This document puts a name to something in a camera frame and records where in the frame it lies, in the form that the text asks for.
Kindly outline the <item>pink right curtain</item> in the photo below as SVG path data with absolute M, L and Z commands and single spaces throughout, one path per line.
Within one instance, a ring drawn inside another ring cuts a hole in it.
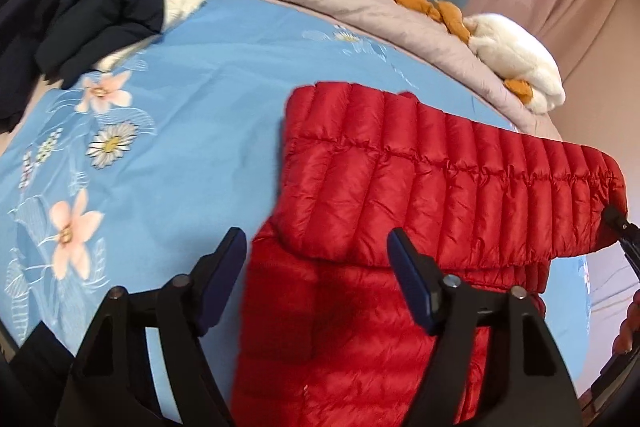
M 551 118 L 562 137 L 612 155 L 639 129 L 639 0 L 469 0 L 466 12 L 515 20 L 551 52 L 566 102 Z

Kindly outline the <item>blue floral bed sheet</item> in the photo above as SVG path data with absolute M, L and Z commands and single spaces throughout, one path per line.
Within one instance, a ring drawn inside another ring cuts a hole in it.
M 76 351 L 105 293 L 192 269 L 232 227 L 254 236 L 278 193 L 292 91 L 348 81 L 447 113 L 510 121 L 456 80 L 338 23 L 265 0 L 206 0 L 122 64 L 131 101 L 80 113 L 43 95 L 1 156 L 1 322 Z

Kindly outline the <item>white plush goose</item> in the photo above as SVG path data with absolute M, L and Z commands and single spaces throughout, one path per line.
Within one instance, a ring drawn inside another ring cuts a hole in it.
M 510 18 L 496 13 L 465 16 L 450 1 L 394 0 L 446 26 L 520 102 L 534 114 L 563 105 L 566 93 L 555 59 L 547 48 Z

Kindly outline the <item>dark navy clothes pile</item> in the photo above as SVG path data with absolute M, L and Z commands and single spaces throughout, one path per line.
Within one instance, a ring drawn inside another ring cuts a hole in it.
M 39 78 L 70 89 L 164 19 L 165 0 L 1 0 L 2 131 L 20 122 Z

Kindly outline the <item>red down jacket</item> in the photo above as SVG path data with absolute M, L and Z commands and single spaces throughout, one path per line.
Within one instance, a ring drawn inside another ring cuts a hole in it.
M 525 291 L 612 245 L 628 210 L 596 148 L 481 124 L 358 83 L 295 89 L 277 202 L 250 247 L 231 412 L 240 426 L 397 426 L 454 298 Z

